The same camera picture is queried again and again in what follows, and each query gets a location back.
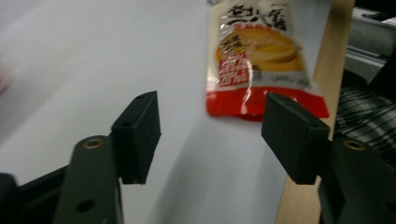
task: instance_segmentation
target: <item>snack package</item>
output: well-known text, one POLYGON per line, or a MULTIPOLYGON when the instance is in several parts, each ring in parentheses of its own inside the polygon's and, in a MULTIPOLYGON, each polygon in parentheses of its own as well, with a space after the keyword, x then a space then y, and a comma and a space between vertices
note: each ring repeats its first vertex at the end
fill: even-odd
POLYGON ((226 0, 212 7, 206 109, 212 116, 261 120, 267 92, 295 100, 327 118, 318 87, 305 71, 280 0, 226 0))

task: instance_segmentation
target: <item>black machine part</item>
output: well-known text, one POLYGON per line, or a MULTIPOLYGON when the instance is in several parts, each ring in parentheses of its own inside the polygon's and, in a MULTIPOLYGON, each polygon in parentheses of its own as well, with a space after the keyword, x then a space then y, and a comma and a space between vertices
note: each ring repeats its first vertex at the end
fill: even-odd
POLYGON ((296 184, 315 183, 325 224, 396 223, 396 177, 370 147, 328 140, 329 127, 296 102, 269 93, 262 137, 296 184))
POLYGON ((160 136, 157 92, 137 96, 109 136, 77 143, 68 166, 21 187, 0 174, 0 223, 123 223, 119 178, 146 183, 160 136))

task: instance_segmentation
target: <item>screw hole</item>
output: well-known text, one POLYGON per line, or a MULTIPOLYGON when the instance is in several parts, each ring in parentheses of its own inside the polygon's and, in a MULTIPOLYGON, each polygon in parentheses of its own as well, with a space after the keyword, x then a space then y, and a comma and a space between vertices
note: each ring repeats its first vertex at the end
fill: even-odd
POLYGON ((389 211, 396 213, 396 203, 385 203, 389 211))
POLYGON ((85 213, 93 209, 94 206, 95 206, 95 201, 91 199, 87 199, 77 205, 77 211, 80 213, 85 213))
POLYGON ((84 147, 87 149, 93 149, 93 148, 100 147, 102 144, 103 144, 102 139, 94 138, 94 139, 91 139, 91 140, 85 142, 84 147))
POLYGON ((124 128, 128 128, 128 127, 131 127, 131 126, 132 126, 132 123, 131 123, 131 122, 123 122, 123 123, 121 124, 121 126, 124 127, 124 128))
POLYGON ((350 149, 358 150, 358 151, 363 151, 366 149, 366 146, 360 142, 352 141, 352 140, 346 140, 344 141, 344 145, 346 147, 349 147, 350 149))

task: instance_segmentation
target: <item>checkered cloth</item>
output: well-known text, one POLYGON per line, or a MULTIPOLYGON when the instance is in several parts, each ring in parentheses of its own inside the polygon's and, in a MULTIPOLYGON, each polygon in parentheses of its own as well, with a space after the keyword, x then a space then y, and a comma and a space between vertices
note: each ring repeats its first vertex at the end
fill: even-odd
POLYGON ((358 88, 341 90, 335 134, 362 141, 396 172, 396 103, 358 88))

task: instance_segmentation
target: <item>red packaging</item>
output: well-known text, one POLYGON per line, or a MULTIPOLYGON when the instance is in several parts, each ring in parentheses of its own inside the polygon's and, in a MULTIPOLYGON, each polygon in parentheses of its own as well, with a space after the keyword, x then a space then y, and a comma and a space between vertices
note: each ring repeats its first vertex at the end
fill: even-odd
POLYGON ((206 109, 212 116, 262 120, 266 93, 283 94, 327 118, 305 72, 285 1, 225 1, 212 8, 206 109))

